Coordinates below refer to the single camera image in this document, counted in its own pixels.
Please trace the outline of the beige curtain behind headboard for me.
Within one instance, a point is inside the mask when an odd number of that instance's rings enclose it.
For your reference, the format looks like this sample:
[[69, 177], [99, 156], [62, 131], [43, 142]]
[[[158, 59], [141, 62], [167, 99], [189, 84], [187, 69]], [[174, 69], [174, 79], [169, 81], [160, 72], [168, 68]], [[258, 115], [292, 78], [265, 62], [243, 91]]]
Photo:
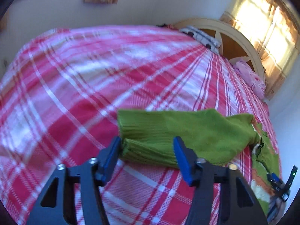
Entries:
[[265, 73], [265, 96], [271, 100], [299, 56], [299, 28], [282, 0], [232, 0], [220, 20], [253, 45]]

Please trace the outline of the grey white patterned pillow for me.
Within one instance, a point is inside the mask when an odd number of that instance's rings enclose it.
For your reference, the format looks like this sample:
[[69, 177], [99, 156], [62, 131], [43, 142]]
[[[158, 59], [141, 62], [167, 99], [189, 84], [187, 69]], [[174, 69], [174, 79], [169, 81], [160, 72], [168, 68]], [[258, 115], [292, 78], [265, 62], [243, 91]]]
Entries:
[[218, 39], [208, 35], [206, 32], [197, 29], [193, 26], [186, 26], [180, 28], [179, 31], [192, 37], [197, 42], [208, 48], [214, 54], [220, 54], [219, 49], [221, 47], [221, 42]]

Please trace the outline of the cream wooden arched headboard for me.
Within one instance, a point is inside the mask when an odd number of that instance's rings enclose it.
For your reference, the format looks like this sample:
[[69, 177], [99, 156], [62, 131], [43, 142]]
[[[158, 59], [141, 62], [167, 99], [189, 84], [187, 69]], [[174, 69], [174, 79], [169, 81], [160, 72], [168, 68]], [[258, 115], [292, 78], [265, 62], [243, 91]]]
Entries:
[[234, 65], [239, 59], [244, 60], [250, 68], [262, 79], [266, 80], [261, 59], [251, 42], [237, 29], [229, 24], [208, 18], [186, 19], [174, 24], [176, 29], [193, 26], [202, 29], [210, 36], [214, 36], [221, 46], [219, 53]]

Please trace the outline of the red white plaid bedsheet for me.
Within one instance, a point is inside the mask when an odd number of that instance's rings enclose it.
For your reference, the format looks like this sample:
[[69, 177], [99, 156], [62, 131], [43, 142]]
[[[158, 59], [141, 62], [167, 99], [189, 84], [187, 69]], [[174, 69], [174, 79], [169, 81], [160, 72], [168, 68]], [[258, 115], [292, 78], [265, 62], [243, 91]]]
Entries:
[[57, 165], [80, 165], [119, 133], [119, 109], [210, 108], [253, 114], [279, 150], [266, 103], [189, 36], [156, 26], [45, 32], [1, 79], [1, 201], [25, 224]]

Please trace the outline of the pink floral pillow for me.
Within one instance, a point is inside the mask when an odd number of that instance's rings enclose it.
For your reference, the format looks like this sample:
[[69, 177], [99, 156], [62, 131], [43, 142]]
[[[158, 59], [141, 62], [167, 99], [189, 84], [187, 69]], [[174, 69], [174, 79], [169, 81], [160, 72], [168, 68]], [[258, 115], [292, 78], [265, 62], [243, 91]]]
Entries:
[[239, 59], [233, 65], [233, 68], [251, 88], [255, 95], [261, 100], [264, 99], [266, 85], [264, 81], [254, 71], [252, 71], [250, 66], [242, 59]]

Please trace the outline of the green orange white striped sweater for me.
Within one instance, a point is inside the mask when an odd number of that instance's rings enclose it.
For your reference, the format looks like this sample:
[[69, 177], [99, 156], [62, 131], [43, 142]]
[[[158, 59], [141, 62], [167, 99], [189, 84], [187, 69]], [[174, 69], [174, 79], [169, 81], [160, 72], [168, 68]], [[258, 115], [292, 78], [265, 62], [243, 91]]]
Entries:
[[275, 192], [267, 174], [280, 174], [279, 155], [254, 115], [242, 113], [225, 117], [215, 109], [197, 112], [120, 110], [117, 121], [123, 139], [122, 158], [141, 164], [176, 168], [174, 137], [181, 137], [198, 157], [218, 166], [228, 164], [250, 147], [251, 189], [264, 213], [268, 212]]

